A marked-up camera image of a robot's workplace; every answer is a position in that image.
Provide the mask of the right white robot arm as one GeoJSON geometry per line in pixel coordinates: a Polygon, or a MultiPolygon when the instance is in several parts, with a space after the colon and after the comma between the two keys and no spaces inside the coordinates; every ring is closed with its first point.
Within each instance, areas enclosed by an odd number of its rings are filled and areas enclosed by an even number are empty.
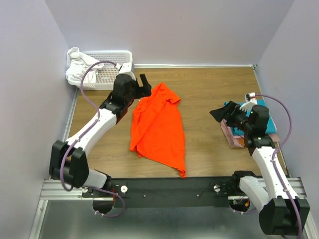
{"type": "Polygon", "coordinates": [[[265,186],[250,172],[235,172],[229,183],[235,195],[244,193],[259,213],[259,224],[264,234],[297,236],[301,238],[310,206],[295,192],[281,168],[278,149],[266,133],[270,118],[266,106],[254,104],[249,114],[242,106],[229,101],[227,105],[211,110],[217,122],[237,127],[244,132],[244,143],[257,163],[265,186]]]}

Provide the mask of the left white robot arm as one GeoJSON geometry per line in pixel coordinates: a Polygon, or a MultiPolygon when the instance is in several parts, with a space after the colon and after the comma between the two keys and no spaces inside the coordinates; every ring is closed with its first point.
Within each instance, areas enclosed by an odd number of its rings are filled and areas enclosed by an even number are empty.
{"type": "Polygon", "coordinates": [[[49,174],[53,179],[61,181],[64,190],[93,187],[100,197],[110,193],[112,178],[103,172],[90,169],[87,156],[99,139],[124,117],[134,100],[152,94],[152,87],[146,75],[140,74],[140,79],[141,86],[128,74],[117,75],[113,90],[96,108],[97,112],[93,118],[66,141],[54,142],[49,174]]]}

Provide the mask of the orange t shirt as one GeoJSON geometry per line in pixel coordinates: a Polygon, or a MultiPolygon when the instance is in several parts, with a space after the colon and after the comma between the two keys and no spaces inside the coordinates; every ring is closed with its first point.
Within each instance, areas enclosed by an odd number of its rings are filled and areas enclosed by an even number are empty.
{"type": "Polygon", "coordinates": [[[185,134],[178,105],[181,98],[165,83],[152,89],[133,110],[130,151],[175,169],[186,178],[185,134]]]}

